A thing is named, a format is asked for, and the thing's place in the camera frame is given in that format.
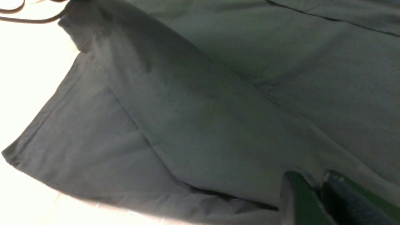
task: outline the seam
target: seam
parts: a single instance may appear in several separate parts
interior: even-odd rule
[[[381,34],[388,34],[388,35],[395,36],[395,37],[400,37],[400,35],[398,35],[398,34],[396,34],[396,33],[394,33],[394,32],[380,31],[380,30],[377,30],[377,29],[374,29],[374,28],[369,28],[369,27],[366,27],[366,26],[363,26],[363,25],[355,24],[355,23],[350,22],[350,21],[345,21],[345,20],[335,19],[335,18],[331,18],[331,17],[327,17],[327,16],[321,16],[321,15],[313,14],[313,13],[310,13],[310,12],[309,12],[310,10],[308,10],[308,11],[301,11],[301,10],[292,8],[292,7],[290,7],[290,6],[286,6],[286,5],[277,3],[277,2],[275,2],[274,0],[267,0],[267,1],[268,1],[271,5],[280,6],[280,7],[287,8],[287,9],[291,9],[291,10],[294,10],[294,11],[297,11],[297,12],[300,12],[300,13],[303,13],[303,14],[306,14],[306,15],[309,15],[309,16],[317,16],[317,17],[320,17],[320,18],[324,18],[324,19],[326,19],[326,20],[337,21],[337,22],[344,22],[344,23],[351,24],[351,25],[356,26],[356,27],[360,27],[360,28],[366,29],[366,30],[378,32],[378,33],[381,33]]]

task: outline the white floor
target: white floor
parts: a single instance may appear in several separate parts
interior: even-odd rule
[[[49,0],[30,4],[36,1],[27,0],[26,9],[12,16],[47,18],[64,7]],[[56,22],[35,25],[0,21],[0,151],[36,116],[77,54]],[[71,198],[15,170],[2,157],[0,212],[0,224],[4,225],[187,224]]]

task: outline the cord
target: cord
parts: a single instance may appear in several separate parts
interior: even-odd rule
[[[62,2],[64,0],[52,0],[54,2]],[[72,4],[67,4],[66,7],[57,15],[52,16],[50,18],[47,19],[41,19],[41,20],[31,20],[31,19],[21,19],[21,18],[10,18],[10,17],[5,17],[5,16],[0,16],[0,20],[1,21],[7,21],[7,22],[14,22],[14,23],[27,23],[27,24],[45,24],[45,23],[50,23],[53,22],[59,18],[61,18],[63,15],[65,15],[68,10],[71,8]],[[13,9],[13,10],[0,10],[1,13],[16,13],[19,12],[20,10],[22,10],[22,8],[25,6],[25,0],[23,2],[23,4],[18,7],[17,9]]]

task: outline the gray fabric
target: gray fabric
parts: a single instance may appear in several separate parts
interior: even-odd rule
[[[18,169],[196,222],[278,224],[297,167],[400,205],[395,35],[262,0],[73,4],[60,25],[83,53],[3,151]]]

